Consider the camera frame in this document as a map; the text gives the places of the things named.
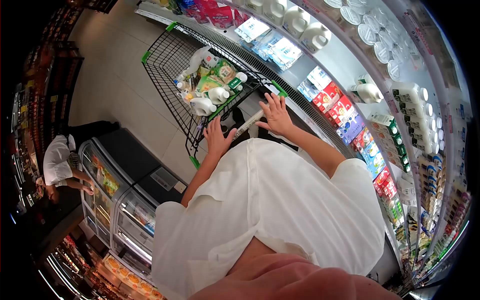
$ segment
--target white plastic bottle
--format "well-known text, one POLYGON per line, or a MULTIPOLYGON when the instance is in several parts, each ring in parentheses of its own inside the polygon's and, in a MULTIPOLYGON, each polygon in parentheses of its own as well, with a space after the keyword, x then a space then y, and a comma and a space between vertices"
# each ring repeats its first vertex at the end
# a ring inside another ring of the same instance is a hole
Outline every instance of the white plastic bottle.
POLYGON ((224 104, 227 101, 228 97, 230 97, 230 93, 221 86, 217 86, 209 89, 208 91, 205 91, 204 95, 208 95, 208 98, 215 105, 224 104))
POLYGON ((283 24, 283 15, 287 11, 287 0, 264 0, 264 15, 275 25, 283 24))
POLYGON ((193 98, 190 100, 190 107, 197 116, 210 116, 216 111, 216 106, 208 98, 193 98))
POLYGON ((325 47, 332 38, 332 32, 320 22, 308 25, 307 29, 300 36, 299 41, 315 53, 325 47))
POLYGON ((245 6, 257 14, 264 13, 264 0, 245 0, 245 6))
POLYGON ((357 77, 357 84, 374 84, 374 85, 377 85, 372 77, 368 74, 364 74, 364 75, 360 75, 359 77, 357 77))
POLYGON ((310 14, 299 6, 290 7, 283 17, 283 28, 294 38, 300 38, 310 24, 310 14))
POLYGON ((431 117, 433 114, 433 106, 425 101, 419 103, 398 103, 403 114, 415 116, 418 118, 431 117))
POLYGON ((419 103, 428 100, 428 92, 414 82, 394 81, 390 87, 395 100, 405 103, 419 103))
POLYGON ((367 104, 380 103, 384 98, 378 87, 374 84, 354 85, 350 89, 367 104))
POLYGON ((424 134, 428 134, 428 130, 436 131, 435 119, 417 118, 414 116, 403 116, 403 120, 408 127, 420 129, 424 134))

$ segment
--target plastic bag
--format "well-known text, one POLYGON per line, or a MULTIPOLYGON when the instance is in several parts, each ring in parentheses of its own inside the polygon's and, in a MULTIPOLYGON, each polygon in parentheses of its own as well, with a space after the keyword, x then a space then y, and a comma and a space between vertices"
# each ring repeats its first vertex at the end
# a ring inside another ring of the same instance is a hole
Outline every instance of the plastic bag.
POLYGON ((226 84, 237 75, 235 67, 226 59, 220 59, 213 71, 226 84))
POLYGON ((270 31, 252 48, 252 51, 258 54, 263 60, 268 60, 269 49, 282 38, 283 36, 276 31, 270 31))
POLYGON ((282 38, 268 50, 268 57, 282 71, 290 68, 302 54, 302 51, 286 38, 282 38))
POLYGON ((215 27, 226 29, 233 26, 232 9, 229 6, 210 8, 207 13, 215 27))

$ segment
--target frozen food package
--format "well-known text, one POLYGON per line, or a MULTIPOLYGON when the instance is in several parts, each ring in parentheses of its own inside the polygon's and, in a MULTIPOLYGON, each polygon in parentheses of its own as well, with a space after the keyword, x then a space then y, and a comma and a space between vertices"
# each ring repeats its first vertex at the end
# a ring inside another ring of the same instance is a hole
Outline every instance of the frozen food package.
POLYGON ((196 10, 186 9, 190 17, 195 18, 195 20, 200 24, 210 23, 207 16, 203 12, 198 12, 196 10))
POLYGON ((302 81, 297 89, 307 98, 308 102, 311 102, 320 92, 308 79, 302 81))
POLYGON ((190 12, 197 9, 193 0, 177 0, 177 4, 185 16, 193 17, 190 12))
POLYGON ((237 75, 235 67, 226 59, 220 59, 212 70, 226 84, 237 75))
POLYGON ((227 29, 233 26, 232 9, 229 6, 210 8, 207 14, 217 28, 227 29))
POLYGON ((263 60, 268 60, 268 51, 275 45, 283 36, 276 31, 270 31, 263 37, 253 48, 252 51, 258 54, 263 60))
POLYGON ((282 71, 290 68, 302 54, 302 51, 286 38, 282 38, 268 50, 268 57, 282 71))
POLYGON ((307 79, 320 91, 326 88, 332 81, 320 67, 315 67, 315 69, 307 75, 307 79))
POLYGON ((235 32, 247 43, 251 43, 253 40, 258 38, 262 33, 269 30, 270 28, 258 21, 255 18, 250 18, 244 23, 242 23, 238 28, 235 29, 235 32))

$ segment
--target supermarket aisle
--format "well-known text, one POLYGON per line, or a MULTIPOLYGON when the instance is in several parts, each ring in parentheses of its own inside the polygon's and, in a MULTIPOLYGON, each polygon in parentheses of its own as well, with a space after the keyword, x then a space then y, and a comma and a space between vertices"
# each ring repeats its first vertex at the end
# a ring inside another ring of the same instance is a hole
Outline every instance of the supermarket aisle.
MULTIPOLYGON (((185 136, 148 77, 141 57, 164 31, 118 1, 109 14, 85 10, 70 40, 85 57, 70 111, 70 125, 118 120, 157 158, 190 182, 196 172, 185 136)), ((202 161, 206 151, 199 149, 202 161)))

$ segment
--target price tag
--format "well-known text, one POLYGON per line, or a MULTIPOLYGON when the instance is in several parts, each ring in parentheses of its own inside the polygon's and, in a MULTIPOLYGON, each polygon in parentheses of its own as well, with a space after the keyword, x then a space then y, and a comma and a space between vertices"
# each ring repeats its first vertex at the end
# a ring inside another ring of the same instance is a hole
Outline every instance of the price tag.
POLYGON ((425 37, 423 36, 423 33, 420 30, 420 26, 418 25, 418 22, 415 18, 413 11, 407 10, 403 14, 404 14, 403 15, 404 19, 407 21, 406 22, 407 26, 405 26, 405 29, 407 30, 408 34, 415 42, 415 45, 417 46, 417 48, 425 54, 428 53, 430 55, 433 55, 432 50, 428 46, 428 43, 425 40, 425 37))

